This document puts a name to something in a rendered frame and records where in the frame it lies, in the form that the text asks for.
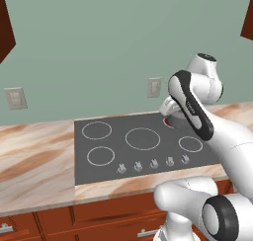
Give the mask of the red-brown drawer front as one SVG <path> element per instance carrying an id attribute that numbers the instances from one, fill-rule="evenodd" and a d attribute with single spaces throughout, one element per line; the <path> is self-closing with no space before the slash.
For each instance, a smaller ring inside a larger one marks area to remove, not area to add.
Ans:
<path id="1" fill-rule="evenodd" d="M 220 195 L 233 194 L 233 185 L 229 180 L 216 181 L 218 193 Z"/>
<path id="2" fill-rule="evenodd" d="M 32 213 L 0 217 L 0 226 L 7 223 L 14 230 L 0 234 L 0 241 L 42 241 L 42 237 Z"/>
<path id="3" fill-rule="evenodd" d="M 87 202 L 72 205 L 68 210 L 71 224 L 85 227 L 115 223 L 160 212 L 161 209 L 154 202 L 153 193 Z"/>
<path id="4" fill-rule="evenodd" d="M 154 235 L 137 237 L 142 229 L 159 229 L 164 224 L 165 213 L 154 213 L 143 217 L 122 220 L 117 223 L 83 229 L 75 234 L 75 241 L 151 241 Z"/>

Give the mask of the white wall socket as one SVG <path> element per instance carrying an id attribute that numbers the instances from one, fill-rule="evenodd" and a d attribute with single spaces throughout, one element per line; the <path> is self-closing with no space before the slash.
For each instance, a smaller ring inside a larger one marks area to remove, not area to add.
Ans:
<path id="1" fill-rule="evenodd" d="M 22 87 L 4 89 L 8 106 L 11 110 L 21 110 L 28 107 Z"/>
<path id="2" fill-rule="evenodd" d="M 148 98 L 157 98 L 160 95 L 161 90 L 161 79 L 160 78 L 149 78 L 148 79 Z"/>

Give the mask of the dark grey hob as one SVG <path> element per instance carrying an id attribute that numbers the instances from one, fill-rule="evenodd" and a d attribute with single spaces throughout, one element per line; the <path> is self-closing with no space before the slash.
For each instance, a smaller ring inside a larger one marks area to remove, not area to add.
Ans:
<path id="1" fill-rule="evenodd" d="M 168 171 L 214 165 L 217 157 L 191 128 L 178 129 L 168 125 L 159 113 L 126 117 L 77 120 L 74 123 L 75 184 L 85 185 Z M 190 163 L 181 162 L 182 155 Z M 168 167 L 166 158 L 174 165 Z M 150 168 L 151 159 L 158 162 Z M 133 168 L 139 161 L 140 172 Z M 126 166 L 118 173 L 121 163 Z"/>

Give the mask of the red-brown wall cupboard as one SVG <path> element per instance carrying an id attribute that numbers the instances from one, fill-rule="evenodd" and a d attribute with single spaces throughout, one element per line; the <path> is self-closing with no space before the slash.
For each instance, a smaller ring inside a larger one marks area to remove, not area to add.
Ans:
<path id="1" fill-rule="evenodd" d="M 16 45 L 6 0 L 0 0 L 0 63 Z"/>
<path id="2" fill-rule="evenodd" d="M 245 39 L 253 40 L 253 0 L 249 1 L 240 35 Z"/>

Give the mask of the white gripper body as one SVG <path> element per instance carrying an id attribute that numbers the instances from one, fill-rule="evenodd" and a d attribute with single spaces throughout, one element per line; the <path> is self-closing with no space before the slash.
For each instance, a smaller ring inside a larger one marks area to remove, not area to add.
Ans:
<path id="1" fill-rule="evenodd" d="M 180 107 L 178 104 L 172 99 L 171 96 L 168 96 L 161 107 L 159 108 L 159 112 L 163 117 L 168 117 L 176 112 L 180 111 Z"/>

